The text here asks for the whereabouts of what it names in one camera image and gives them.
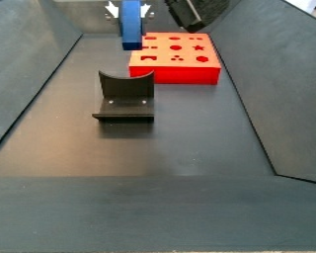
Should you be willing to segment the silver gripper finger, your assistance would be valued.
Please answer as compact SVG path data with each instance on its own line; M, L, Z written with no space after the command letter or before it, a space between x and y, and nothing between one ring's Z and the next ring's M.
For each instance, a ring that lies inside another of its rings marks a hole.
M156 16L156 13L151 10L152 6L149 4L144 4L141 6L141 18L152 19Z
M107 6L105 6L105 9L111 13L113 18L119 18L120 9L112 2L108 2Z

